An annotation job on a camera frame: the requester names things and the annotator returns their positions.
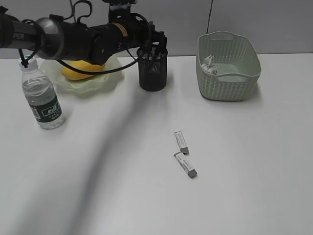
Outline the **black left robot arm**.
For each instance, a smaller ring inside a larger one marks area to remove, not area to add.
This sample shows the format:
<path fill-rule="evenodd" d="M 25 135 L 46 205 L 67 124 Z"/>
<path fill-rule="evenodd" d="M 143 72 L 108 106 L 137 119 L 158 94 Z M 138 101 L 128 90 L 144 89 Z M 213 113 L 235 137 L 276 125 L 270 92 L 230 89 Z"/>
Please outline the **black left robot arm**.
<path fill-rule="evenodd" d="M 88 27 L 83 23 L 68 23 L 61 16 L 50 15 L 33 23 L 15 21 L 0 15 L 1 48 L 27 49 L 46 60 L 83 60 L 102 65 L 114 54 L 129 48 L 150 49 L 160 43 L 166 49 L 164 32 L 139 20 L 131 13 L 107 24 Z"/>

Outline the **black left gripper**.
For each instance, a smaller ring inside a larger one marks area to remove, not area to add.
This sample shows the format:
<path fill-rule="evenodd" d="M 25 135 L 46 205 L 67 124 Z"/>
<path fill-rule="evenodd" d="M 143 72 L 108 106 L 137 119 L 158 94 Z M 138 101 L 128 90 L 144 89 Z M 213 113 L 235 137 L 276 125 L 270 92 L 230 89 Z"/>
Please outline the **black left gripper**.
<path fill-rule="evenodd" d="M 91 29 L 95 31 L 90 50 L 91 64 L 102 65 L 112 55 L 131 48 L 150 52 L 156 46 L 156 54 L 167 51 L 165 33 L 156 31 L 154 23 L 138 13 L 130 13 Z"/>

